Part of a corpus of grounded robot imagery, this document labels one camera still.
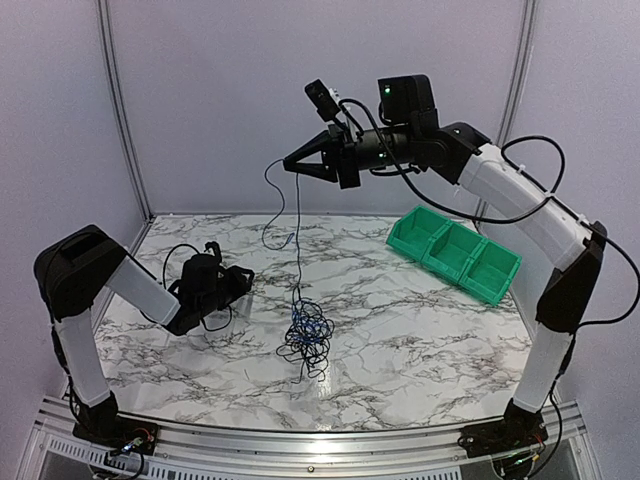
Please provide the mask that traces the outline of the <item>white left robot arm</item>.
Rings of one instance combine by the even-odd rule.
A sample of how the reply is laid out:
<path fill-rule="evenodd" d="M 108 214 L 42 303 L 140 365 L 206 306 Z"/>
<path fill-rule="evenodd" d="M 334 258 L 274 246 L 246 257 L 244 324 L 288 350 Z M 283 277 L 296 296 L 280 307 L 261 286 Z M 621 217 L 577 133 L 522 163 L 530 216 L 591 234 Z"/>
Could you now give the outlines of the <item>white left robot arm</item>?
<path fill-rule="evenodd" d="M 115 447 L 138 433 L 153 436 L 155 426 L 120 414 L 97 349 L 102 320 L 97 301 L 118 297 L 150 323 L 180 337 L 248 295 L 255 278 L 251 269 L 224 265 L 219 244 L 211 241 L 183 264 L 179 279 L 163 284 L 94 224 L 43 250 L 33 272 L 49 315 L 54 352 L 68 378 L 73 433 Z"/>

